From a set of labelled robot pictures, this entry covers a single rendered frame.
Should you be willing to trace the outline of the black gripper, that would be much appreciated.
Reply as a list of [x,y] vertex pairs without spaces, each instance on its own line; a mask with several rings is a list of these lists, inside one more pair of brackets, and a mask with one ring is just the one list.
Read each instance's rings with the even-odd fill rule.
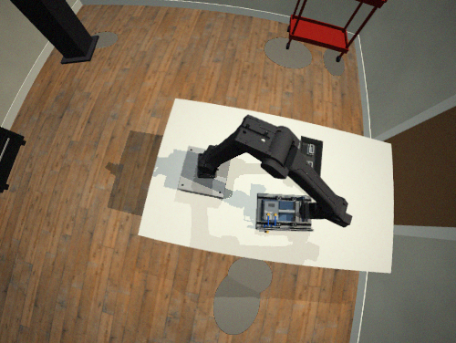
[[[302,211],[302,212],[301,212]],[[309,212],[309,203],[302,203],[299,213],[302,214],[302,219],[320,219],[320,217],[315,212]],[[320,219],[322,220],[322,219]]]

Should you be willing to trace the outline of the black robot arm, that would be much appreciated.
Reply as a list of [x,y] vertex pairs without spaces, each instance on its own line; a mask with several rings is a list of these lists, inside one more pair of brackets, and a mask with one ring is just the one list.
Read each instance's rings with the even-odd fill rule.
[[316,211],[320,218],[347,227],[352,220],[352,215],[346,213],[348,202],[336,195],[308,164],[298,149],[299,143],[300,139],[286,126],[277,127],[248,114],[236,131],[221,144],[209,145],[204,156],[199,153],[197,176],[214,179],[222,163],[249,153],[262,162],[261,168],[272,177],[286,179],[288,174],[313,198],[316,203],[309,203],[309,212]]

